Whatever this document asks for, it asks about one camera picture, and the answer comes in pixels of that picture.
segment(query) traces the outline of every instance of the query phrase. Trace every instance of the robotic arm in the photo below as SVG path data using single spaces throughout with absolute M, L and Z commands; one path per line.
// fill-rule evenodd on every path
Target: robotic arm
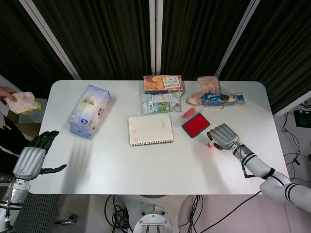
M 265 180 L 260 185 L 264 196 L 272 200 L 289 201 L 311 213 L 311 189 L 292 183 L 285 175 L 266 165 L 249 148 L 239 143 L 239 137 L 226 124 L 211 130 L 207 136 L 217 149 L 232 150 L 233 155 L 240 160 L 246 178 L 256 176 Z M 247 175 L 245 167 L 254 175 Z
M 28 195 L 29 181 L 37 178 L 39 174 L 59 172 L 67 166 L 42 168 L 45 156 L 58 133 L 58 131 L 44 132 L 35 137 L 20 154 L 13 174 L 0 174 L 0 183 L 10 183 L 0 201 L 0 233 L 14 232 L 11 224 L 14 224 Z

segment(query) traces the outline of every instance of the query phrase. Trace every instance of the white table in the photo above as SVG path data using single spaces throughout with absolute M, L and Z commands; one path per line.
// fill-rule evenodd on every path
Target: white table
M 185 81 L 187 97 L 199 91 Z M 92 140 L 69 133 L 67 118 L 88 84 L 106 89 L 111 102 Z M 58 81 L 50 92 L 40 133 L 59 135 L 43 167 L 68 166 L 55 174 L 39 175 L 32 193 L 41 194 L 254 194 L 261 178 L 245 179 L 231 151 L 208 148 L 206 132 L 226 123 L 265 163 L 288 176 L 264 86 L 258 82 L 221 82 L 223 93 L 243 93 L 245 105 L 224 109 L 201 107 L 210 126 L 190 138 L 179 125 L 181 113 L 171 114 L 174 142 L 131 147 L 129 117 L 140 116 L 141 81 Z

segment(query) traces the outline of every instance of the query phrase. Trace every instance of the black curtain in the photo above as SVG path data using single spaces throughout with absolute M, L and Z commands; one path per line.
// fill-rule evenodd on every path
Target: black curtain
M 149 1 L 34 0 L 82 79 L 151 73 Z
M 47 98 L 57 80 L 72 79 L 17 0 L 0 0 L 0 74 L 22 91 Z
M 162 74 L 214 75 L 249 0 L 166 0 Z
M 220 80 L 265 85 L 272 112 L 311 90 L 311 1 L 262 0 Z

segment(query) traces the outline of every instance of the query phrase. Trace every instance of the spiral notebook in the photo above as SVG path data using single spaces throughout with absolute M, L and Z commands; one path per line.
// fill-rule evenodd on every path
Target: spiral notebook
M 131 146 L 173 142 L 170 115 L 138 116 L 128 119 Z

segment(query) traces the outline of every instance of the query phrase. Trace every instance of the floor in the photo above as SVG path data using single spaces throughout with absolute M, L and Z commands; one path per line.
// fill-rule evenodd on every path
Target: floor
M 283 154 L 294 152 L 288 137 L 282 131 L 285 118 L 279 117 L 276 127 L 281 142 Z M 294 133 L 300 142 L 300 151 L 303 155 L 311 153 L 311 129 L 297 128 L 293 115 L 289 114 L 287 129 Z M 291 162 L 292 157 L 285 157 L 286 162 Z M 300 166 L 295 166 L 296 177 L 303 180 L 311 180 L 311 161 L 304 157 L 298 158 Z M 301 182 L 311 187 L 310 183 Z M 204 208 L 199 221 L 196 224 L 198 232 L 207 226 L 217 222 L 249 195 L 209 195 L 204 196 Z M 105 195 L 62 195 L 58 206 L 58 218 L 67 218 L 76 213 L 79 220 L 73 226 L 55 226 L 53 233 L 106 233 L 111 232 L 104 215 Z M 190 206 L 193 197 L 188 197 L 180 211 L 179 224 L 187 222 Z M 112 206 L 108 206 L 108 212 L 112 212 Z M 311 229 L 311 214 L 301 210 L 290 203 L 272 201 L 258 195 L 237 211 L 231 214 L 224 221 L 211 228 L 209 233 L 309 233 Z M 187 232 L 187 227 L 180 229 L 181 233 Z

